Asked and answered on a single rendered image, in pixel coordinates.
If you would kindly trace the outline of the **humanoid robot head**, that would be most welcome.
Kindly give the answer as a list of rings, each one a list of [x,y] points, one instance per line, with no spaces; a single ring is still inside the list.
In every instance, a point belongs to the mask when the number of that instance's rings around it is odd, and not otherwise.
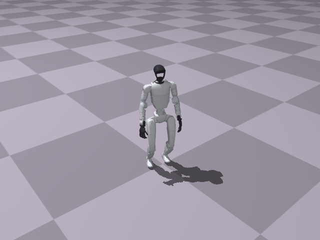
[[[158,81],[158,82],[155,82],[155,81],[154,82],[156,84],[163,84],[164,81],[162,81],[162,80],[164,79],[165,73],[166,73],[165,68],[162,65],[158,64],[153,68],[153,71],[154,71],[155,76],[156,76],[156,81]],[[157,77],[157,74],[161,74],[161,73],[163,73],[163,77],[161,77],[161,76]]]

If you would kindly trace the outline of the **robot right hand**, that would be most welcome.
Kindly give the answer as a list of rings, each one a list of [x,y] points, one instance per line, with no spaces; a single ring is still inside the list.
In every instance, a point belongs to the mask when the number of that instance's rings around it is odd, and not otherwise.
[[[146,130],[145,130],[145,126],[146,126],[146,122],[145,121],[143,121],[143,125],[139,125],[140,126],[140,129],[139,129],[139,136],[141,137],[141,138],[147,138],[146,136],[145,136],[145,133],[148,135],[148,133],[146,132]]]

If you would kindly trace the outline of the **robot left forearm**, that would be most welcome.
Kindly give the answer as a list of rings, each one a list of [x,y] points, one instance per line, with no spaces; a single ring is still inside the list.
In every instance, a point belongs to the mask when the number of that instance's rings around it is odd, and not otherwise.
[[[178,101],[178,103],[174,104],[175,114],[176,114],[176,118],[177,118],[178,115],[180,115],[180,118],[181,118],[182,116],[181,116],[181,109],[180,109],[179,98],[177,98],[177,101]],[[178,119],[178,118],[177,118],[177,119]]]

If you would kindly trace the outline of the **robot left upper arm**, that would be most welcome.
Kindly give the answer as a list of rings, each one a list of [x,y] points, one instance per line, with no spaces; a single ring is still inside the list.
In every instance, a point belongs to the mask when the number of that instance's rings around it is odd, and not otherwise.
[[[177,104],[178,103],[178,92],[177,92],[177,85],[173,81],[168,81],[171,88],[171,94],[173,96],[172,103]]]

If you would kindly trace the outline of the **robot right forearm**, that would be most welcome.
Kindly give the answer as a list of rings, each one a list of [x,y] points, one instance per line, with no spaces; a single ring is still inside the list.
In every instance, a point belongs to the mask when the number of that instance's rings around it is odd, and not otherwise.
[[[139,112],[140,112],[140,115],[139,115],[140,122],[139,122],[139,124],[140,125],[143,125],[143,121],[146,120],[146,115],[145,115],[146,110],[143,109],[143,108],[144,108],[144,104],[140,103],[140,105],[139,105]]]

